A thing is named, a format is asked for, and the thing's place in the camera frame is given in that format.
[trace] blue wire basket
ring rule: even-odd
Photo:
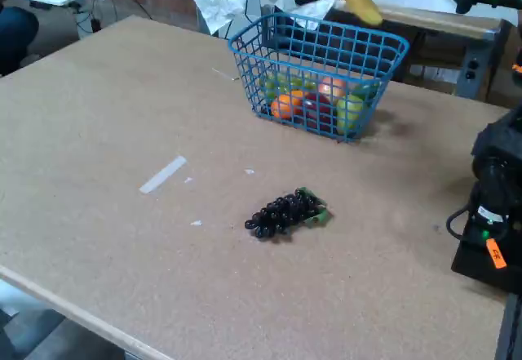
[[[258,116],[341,141],[361,136],[409,49],[391,33],[287,13],[228,45]]]

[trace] paper scrap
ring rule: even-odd
[[[183,156],[178,156],[172,162],[170,162],[165,168],[159,171],[155,176],[153,176],[147,183],[139,188],[143,194],[148,194],[157,186],[165,182],[172,174],[174,174],[178,169],[180,169],[185,163],[187,159]]]

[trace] orange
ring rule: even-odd
[[[279,119],[291,119],[294,114],[303,111],[303,91],[292,91],[279,95],[270,105],[272,115]]]

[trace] orange tag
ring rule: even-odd
[[[495,264],[495,268],[502,269],[507,266],[506,261],[504,260],[504,257],[502,256],[502,253],[500,252],[500,248],[498,248],[497,242],[495,242],[495,239],[488,239],[486,240],[486,247],[488,248],[489,254],[491,255],[491,259],[493,260],[493,263]]]

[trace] jeans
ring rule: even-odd
[[[14,72],[38,32],[38,19],[19,7],[0,10],[0,75]]]

